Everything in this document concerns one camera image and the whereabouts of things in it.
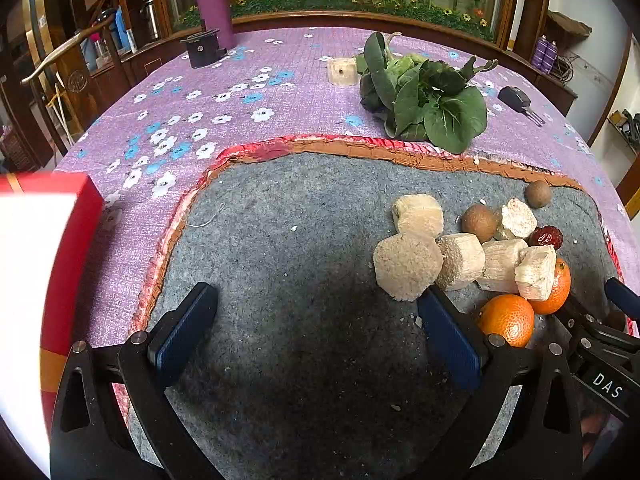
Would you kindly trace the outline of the person right hand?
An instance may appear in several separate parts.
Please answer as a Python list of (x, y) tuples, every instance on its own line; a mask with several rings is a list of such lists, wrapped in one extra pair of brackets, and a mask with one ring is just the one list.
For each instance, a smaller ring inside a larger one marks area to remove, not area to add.
[(591, 454), (607, 419), (608, 415), (604, 413), (585, 414), (580, 419), (580, 431), (582, 432), (582, 460), (586, 460)]

